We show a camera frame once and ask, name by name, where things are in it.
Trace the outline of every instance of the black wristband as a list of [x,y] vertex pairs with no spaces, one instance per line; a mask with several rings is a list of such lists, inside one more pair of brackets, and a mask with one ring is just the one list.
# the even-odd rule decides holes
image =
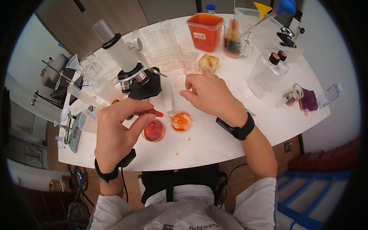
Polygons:
[[241,141],[246,139],[248,134],[252,132],[254,125],[255,125],[253,117],[249,113],[248,113],[248,120],[242,128],[231,127],[228,124],[226,124],[223,120],[221,120],[220,118],[216,119],[216,123],[219,124],[221,127],[223,127],[226,131],[228,131],[236,139],[241,140]]
[[103,174],[100,171],[100,168],[98,167],[97,164],[97,159],[95,159],[95,168],[96,168],[96,172],[97,175],[103,179],[104,181],[106,181],[106,183],[108,183],[110,180],[115,180],[117,178],[117,176],[119,175],[119,168],[124,168],[127,167],[128,164],[135,158],[136,154],[135,154],[135,149],[132,149],[130,151],[130,153],[124,157],[116,166],[115,169],[112,173],[106,173]]

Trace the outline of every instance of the hand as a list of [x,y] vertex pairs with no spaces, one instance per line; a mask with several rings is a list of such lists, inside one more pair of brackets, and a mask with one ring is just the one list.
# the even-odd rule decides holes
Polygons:
[[220,118],[231,127],[242,128],[247,122],[248,114],[243,104],[231,94],[225,81],[217,75],[208,72],[188,74],[185,88],[187,90],[180,91],[180,95],[197,109]]
[[[143,129],[156,117],[155,114],[146,113],[151,109],[151,103],[131,98],[100,109],[95,157],[101,173],[113,172],[116,165],[129,154]],[[138,114],[139,118],[128,129],[122,123],[132,114]]]

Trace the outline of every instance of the white bottle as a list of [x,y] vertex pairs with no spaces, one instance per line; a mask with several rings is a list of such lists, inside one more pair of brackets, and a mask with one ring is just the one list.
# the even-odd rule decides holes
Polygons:
[[342,89],[340,83],[333,84],[323,94],[317,97],[318,108],[322,109],[326,107],[329,103],[336,100],[340,96],[341,91]]
[[247,80],[248,87],[253,94],[262,98],[267,92],[270,92],[281,77],[282,72],[277,64],[280,57],[276,53],[271,53],[268,58],[261,54]]
[[285,60],[286,60],[286,53],[282,50],[280,50],[277,55],[280,57],[280,62],[279,64],[277,65],[281,72],[282,72],[282,75],[280,78],[278,78],[277,82],[276,83],[279,83],[281,81],[281,79],[286,75],[286,73],[289,71],[289,66],[286,64]]

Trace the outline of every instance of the microscope focus knob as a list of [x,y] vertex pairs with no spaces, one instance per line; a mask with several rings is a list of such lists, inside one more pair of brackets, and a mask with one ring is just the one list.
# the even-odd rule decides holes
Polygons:
[[143,44],[141,42],[141,40],[139,38],[136,38],[134,40],[134,48],[137,50],[137,51],[142,51],[143,50]]

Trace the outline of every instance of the orange stain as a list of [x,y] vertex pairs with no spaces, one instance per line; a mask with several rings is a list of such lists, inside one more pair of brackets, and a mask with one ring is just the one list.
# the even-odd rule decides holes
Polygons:
[[174,118],[171,120],[171,127],[179,132],[188,130],[190,128],[190,121],[186,119],[185,116],[190,117],[188,113],[184,112],[175,114]]

